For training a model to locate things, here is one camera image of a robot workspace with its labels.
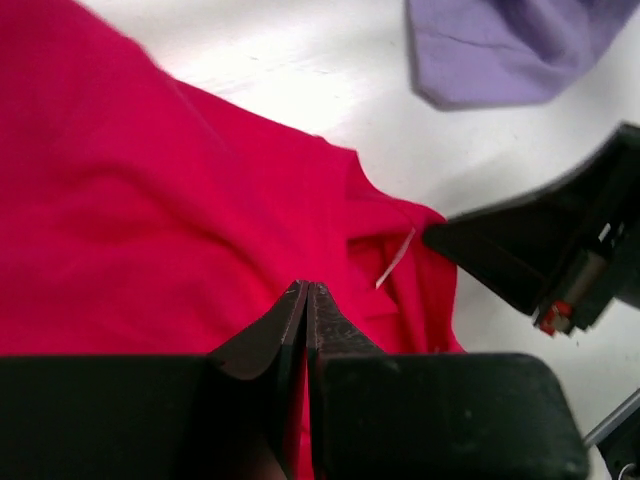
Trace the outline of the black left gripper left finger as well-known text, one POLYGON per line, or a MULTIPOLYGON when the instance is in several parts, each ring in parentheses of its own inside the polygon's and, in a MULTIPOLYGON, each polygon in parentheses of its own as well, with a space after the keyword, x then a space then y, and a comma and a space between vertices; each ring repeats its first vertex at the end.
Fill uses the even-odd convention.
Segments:
POLYGON ((208 354, 1 361, 5 479, 290 477, 306 286, 208 354))

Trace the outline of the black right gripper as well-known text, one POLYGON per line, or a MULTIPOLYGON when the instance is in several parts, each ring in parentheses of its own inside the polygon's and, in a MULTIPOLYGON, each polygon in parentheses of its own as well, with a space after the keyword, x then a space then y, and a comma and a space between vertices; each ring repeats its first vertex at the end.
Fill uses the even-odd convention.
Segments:
POLYGON ((427 228, 426 246, 547 334, 639 307, 639 127, 623 123, 579 169, 427 228))

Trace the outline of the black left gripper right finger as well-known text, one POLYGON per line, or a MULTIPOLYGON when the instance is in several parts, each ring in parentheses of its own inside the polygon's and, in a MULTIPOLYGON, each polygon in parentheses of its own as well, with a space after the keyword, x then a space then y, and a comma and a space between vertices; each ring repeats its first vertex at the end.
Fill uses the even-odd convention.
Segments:
POLYGON ((584 479, 587 449, 558 379, 520 353, 392 355, 339 311, 306 305, 319 479, 584 479))

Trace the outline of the red t-shirt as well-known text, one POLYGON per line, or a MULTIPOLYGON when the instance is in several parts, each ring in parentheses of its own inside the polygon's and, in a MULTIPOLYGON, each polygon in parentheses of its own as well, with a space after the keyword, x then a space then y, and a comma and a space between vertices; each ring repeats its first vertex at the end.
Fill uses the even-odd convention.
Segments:
MULTIPOLYGON (((294 282, 387 354, 461 353, 443 224, 357 154, 161 70, 73 1, 1 5, 1 361, 208 354, 294 282)), ((296 464, 312 462, 306 307, 296 464)))

